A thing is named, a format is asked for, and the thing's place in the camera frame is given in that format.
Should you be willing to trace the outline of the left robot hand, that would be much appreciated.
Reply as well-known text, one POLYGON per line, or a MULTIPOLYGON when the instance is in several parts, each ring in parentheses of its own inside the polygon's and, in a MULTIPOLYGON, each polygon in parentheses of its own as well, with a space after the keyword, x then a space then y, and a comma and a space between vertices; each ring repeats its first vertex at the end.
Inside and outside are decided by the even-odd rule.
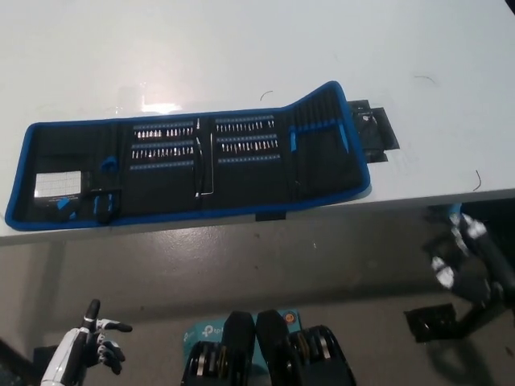
POLYGON ((100 318, 100 308, 101 301, 94 298, 80 325, 64 335, 41 377, 41 386, 82 385, 87 371, 98 364, 108 367, 116 376, 121 374, 126 356, 115 341, 106 338, 105 332, 130 333, 133 327, 111 318, 100 318))

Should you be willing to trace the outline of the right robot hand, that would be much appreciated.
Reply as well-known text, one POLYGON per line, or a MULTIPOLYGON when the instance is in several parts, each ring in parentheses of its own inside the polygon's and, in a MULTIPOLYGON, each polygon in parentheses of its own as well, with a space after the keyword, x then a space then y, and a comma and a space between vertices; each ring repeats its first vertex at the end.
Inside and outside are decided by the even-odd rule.
POLYGON ((492 291, 488 279, 464 271, 464 266, 477 258, 479 253, 468 235, 462 205, 431 207, 426 219, 445 226, 443 232, 422 247, 436 281, 445 290, 470 303, 483 305, 490 301, 492 291))

